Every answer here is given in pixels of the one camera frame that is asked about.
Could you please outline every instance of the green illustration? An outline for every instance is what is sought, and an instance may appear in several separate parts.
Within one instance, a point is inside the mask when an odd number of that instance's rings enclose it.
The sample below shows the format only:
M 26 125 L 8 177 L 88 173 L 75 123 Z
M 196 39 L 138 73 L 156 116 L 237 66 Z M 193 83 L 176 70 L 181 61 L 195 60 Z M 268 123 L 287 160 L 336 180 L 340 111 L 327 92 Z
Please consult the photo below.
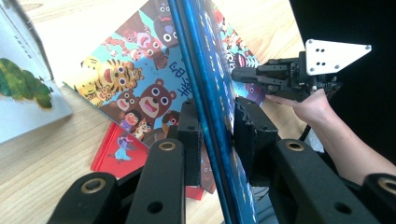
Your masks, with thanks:
M 51 89 L 27 70 L 12 61 L 0 59 L 0 94 L 17 101 L 35 100 L 41 108 L 50 109 Z

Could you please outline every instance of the picture book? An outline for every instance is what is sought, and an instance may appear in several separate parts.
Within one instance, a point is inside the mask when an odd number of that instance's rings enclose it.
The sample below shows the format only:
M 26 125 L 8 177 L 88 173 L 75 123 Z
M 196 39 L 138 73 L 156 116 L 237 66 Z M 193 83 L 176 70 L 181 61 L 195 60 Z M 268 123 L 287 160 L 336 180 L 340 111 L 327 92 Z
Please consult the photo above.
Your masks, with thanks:
M 149 148 L 146 145 L 136 140 L 130 133 L 122 129 L 120 125 L 111 122 L 93 159 L 91 169 L 122 178 L 144 166 L 148 153 Z M 216 189 L 205 145 L 203 145 L 201 154 L 201 186 L 186 187 L 186 196 L 195 200 L 201 200 L 204 190 L 214 193 Z
M 53 82 L 33 24 L 17 1 L 0 1 L 0 143 L 72 111 Z
M 189 75 L 191 90 L 226 223 L 256 223 L 251 186 L 233 148 L 234 97 L 237 88 L 230 77 L 227 60 L 234 45 L 233 31 L 219 26 L 218 9 L 209 0 L 169 0 L 177 38 Z
M 216 10 L 227 69 L 257 66 L 233 27 Z M 148 147 L 177 124 L 193 97 L 188 66 L 167 1 L 149 0 L 85 59 L 64 83 Z M 235 94 L 262 101 L 258 87 L 235 83 Z

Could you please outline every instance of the blue book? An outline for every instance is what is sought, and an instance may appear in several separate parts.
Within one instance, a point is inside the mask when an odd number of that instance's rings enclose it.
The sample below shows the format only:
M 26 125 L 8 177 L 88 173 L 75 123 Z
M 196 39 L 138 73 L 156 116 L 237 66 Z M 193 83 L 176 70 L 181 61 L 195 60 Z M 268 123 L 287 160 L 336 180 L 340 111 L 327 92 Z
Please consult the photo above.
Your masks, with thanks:
M 256 223 L 250 186 L 232 145 L 234 97 L 238 92 L 227 55 L 235 55 L 245 46 L 224 41 L 224 36 L 234 40 L 237 34 L 221 30 L 219 11 L 211 1 L 169 0 L 169 5 L 224 218 L 227 223 Z

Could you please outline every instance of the white book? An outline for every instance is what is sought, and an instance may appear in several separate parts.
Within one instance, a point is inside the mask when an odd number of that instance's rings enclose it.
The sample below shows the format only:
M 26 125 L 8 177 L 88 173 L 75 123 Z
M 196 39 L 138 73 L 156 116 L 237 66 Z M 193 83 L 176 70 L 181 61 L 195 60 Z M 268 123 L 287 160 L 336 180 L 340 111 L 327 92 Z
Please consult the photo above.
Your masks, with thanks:
M 0 144 L 72 114 L 53 82 L 33 24 L 15 0 L 0 0 Z

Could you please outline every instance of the wooden table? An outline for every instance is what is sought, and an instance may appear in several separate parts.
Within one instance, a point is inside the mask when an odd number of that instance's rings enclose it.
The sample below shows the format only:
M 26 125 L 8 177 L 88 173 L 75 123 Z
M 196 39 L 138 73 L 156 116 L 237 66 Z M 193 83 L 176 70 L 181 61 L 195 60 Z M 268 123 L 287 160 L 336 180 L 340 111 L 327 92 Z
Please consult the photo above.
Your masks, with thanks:
M 91 172 L 93 157 L 110 124 L 61 80 L 76 72 L 80 61 L 146 1 L 20 2 L 41 36 L 55 80 L 74 114 L 0 145 L 0 223 L 45 223 L 70 185 Z M 297 57 L 304 50 L 288 1 L 216 3 L 261 63 Z M 290 108 L 265 102 L 263 109 L 281 137 L 301 134 L 304 124 Z M 188 223 L 223 220 L 217 193 L 206 193 L 201 201 L 187 199 L 186 206 Z

